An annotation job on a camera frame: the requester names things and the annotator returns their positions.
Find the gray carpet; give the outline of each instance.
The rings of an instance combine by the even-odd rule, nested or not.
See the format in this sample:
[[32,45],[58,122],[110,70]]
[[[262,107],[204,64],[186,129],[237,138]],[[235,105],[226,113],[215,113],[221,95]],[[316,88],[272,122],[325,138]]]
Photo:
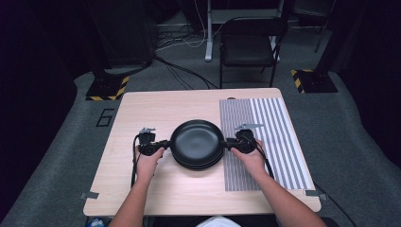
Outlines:
[[[329,33],[315,54],[316,32],[291,29],[283,42],[273,86],[283,93],[313,180],[349,213],[357,226],[401,226],[401,170],[383,155],[361,126],[354,100],[340,78],[330,74],[338,93],[299,94],[290,74],[291,69],[314,68],[328,36]],[[218,37],[215,41],[212,62],[204,61],[205,43],[198,48],[176,45],[156,53],[218,84]],[[177,72],[194,89],[207,89],[200,79]],[[225,72],[226,81],[231,82],[225,83],[224,88],[268,86],[269,69],[264,79],[258,69]],[[93,78],[87,74],[76,79],[75,105],[1,227],[84,226],[85,201],[78,197],[90,190],[111,130],[96,127],[96,122],[106,108],[114,109],[108,112],[114,118],[120,103],[85,101]],[[126,92],[183,89],[165,65],[154,61],[148,69],[131,76]],[[351,226],[332,201],[322,204],[321,216],[334,219],[340,226]]]

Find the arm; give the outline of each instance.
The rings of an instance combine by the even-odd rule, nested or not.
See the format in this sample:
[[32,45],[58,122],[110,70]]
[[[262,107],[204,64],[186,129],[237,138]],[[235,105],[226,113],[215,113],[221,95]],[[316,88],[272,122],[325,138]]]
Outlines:
[[110,227],[142,227],[148,187],[156,170],[157,160],[162,157],[164,151],[164,148],[160,148],[153,155],[146,156],[139,155],[138,147],[135,148],[138,160],[136,182],[115,214]]
[[283,226],[325,226],[318,215],[269,176],[257,150],[244,154],[232,148],[231,152],[243,162]]

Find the metal bracket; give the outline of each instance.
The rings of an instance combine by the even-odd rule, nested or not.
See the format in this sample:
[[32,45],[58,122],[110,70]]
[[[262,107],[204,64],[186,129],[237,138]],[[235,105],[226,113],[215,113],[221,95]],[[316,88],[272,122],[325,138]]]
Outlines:
[[96,200],[98,196],[99,196],[99,194],[97,192],[89,191],[89,192],[84,192],[84,193],[80,194],[79,198],[82,200],[86,200],[88,198]]
[[264,125],[261,124],[242,124],[240,126],[237,126],[235,129],[236,130],[250,130],[250,129],[254,129],[254,128],[259,128],[259,127],[263,127]]
[[143,128],[143,129],[141,129],[140,131],[139,131],[139,133],[147,133],[147,132],[151,132],[151,131],[155,131],[156,129],[155,128],[152,128],[152,129],[150,129],[150,128]]
[[310,197],[318,197],[322,201],[327,201],[328,197],[326,194],[319,194],[316,190],[305,190],[305,194]]

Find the black stand base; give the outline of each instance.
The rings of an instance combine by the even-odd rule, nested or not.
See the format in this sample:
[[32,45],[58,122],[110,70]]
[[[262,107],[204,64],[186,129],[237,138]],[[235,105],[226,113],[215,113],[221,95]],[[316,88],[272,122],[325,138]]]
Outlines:
[[122,97],[129,77],[95,79],[86,93],[86,100],[118,100]]
[[313,70],[291,70],[299,93],[337,93],[338,90],[327,74],[317,75]]

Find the human hand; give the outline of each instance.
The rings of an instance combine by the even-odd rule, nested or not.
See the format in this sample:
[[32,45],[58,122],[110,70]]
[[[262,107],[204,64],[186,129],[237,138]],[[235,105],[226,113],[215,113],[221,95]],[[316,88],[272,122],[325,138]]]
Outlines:
[[[256,142],[259,148],[263,148],[262,141],[256,140]],[[231,148],[231,152],[237,159],[241,160],[247,171],[254,179],[257,176],[261,176],[262,174],[266,173],[265,160],[257,149],[251,153],[242,153],[236,148]]]
[[156,170],[157,161],[162,158],[164,152],[164,148],[159,148],[154,154],[147,156],[139,152],[138,146],[135,147],[137,182],[150,183]]

